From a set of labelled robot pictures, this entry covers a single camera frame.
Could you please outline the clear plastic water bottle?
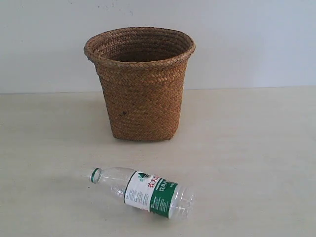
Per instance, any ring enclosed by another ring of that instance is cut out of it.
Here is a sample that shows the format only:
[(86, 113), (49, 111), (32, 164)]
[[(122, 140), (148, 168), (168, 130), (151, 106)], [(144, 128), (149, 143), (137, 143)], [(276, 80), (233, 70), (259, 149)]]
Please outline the clear plastic water bottle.
[(194, 193), (187, 187), (131, 168), (93, 168), (88, 175), (124, 204), (165, 217), (187, 218), (193, 209)]

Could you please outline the brown woven wicker basket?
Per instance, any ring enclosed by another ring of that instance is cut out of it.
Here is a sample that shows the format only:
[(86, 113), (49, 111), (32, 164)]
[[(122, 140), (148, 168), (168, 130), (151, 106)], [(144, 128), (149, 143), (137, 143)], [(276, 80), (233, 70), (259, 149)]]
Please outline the brown woven wicker basket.
[(119, 28), (86, 42), (115, 138), (156, 142), (174, 136), (195, 48), (189, 35), (157, 27)]

